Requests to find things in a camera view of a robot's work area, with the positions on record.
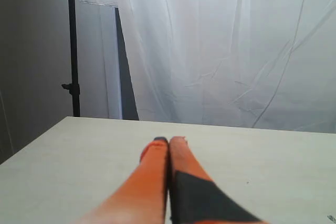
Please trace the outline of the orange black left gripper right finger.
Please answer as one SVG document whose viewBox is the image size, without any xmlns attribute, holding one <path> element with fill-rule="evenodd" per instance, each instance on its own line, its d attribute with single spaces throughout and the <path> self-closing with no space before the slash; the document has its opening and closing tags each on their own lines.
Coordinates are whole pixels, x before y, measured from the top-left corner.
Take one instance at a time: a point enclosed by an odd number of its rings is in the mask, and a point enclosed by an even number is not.
<svg viewBox="0 0 336 224">
<path fill-rule="evenodd" d="M 228 197 L 204 171 L 187 140 L 169 143 L 173 223 L 265 223 Z"/>
</svg>

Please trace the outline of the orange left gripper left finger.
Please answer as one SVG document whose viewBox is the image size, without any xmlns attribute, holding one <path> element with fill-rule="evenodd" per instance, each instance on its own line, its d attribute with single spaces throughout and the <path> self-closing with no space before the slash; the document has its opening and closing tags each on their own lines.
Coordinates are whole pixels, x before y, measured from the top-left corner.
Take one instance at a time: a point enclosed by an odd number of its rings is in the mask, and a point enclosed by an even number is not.
<svg viewBox="0 0 336 224">
<path fill-rule="evenodd" d="M 156 137 L 130 177 L 77 223 L 165 223 L 169 143 Z"/>
</svg>

